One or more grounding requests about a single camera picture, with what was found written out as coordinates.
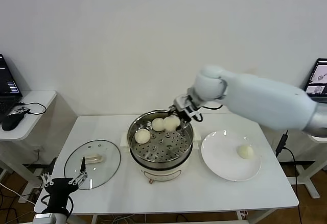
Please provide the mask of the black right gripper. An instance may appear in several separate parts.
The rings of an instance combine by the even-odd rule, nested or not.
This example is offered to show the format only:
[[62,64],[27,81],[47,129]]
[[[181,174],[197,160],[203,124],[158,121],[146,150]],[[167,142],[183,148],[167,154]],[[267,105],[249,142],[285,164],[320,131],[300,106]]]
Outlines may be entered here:
[[203,100],[195,92],[194,88],[188,88],[186,94],[176,97],[173,105],[169,106],[169,113],[175,113],[179,118],[179,125],[176,130],[185,130],[191,120],[202,122],[203,116],[199,109],[203,105]]

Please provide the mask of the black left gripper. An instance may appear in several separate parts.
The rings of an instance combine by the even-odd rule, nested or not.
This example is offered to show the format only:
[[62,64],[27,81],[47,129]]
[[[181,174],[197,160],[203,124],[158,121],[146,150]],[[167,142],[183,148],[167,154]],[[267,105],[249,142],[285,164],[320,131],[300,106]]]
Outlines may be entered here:
[[87,178],[85,157],[82,158],[80,173],[75,178],[55,178],[52,180],[51,175],[57,158],[54,158],[45,172],[41,174],[41,179],[45,186],[46,192],[50,195],[48,208],[66,208],[68,197],[71,193],[78,190]]

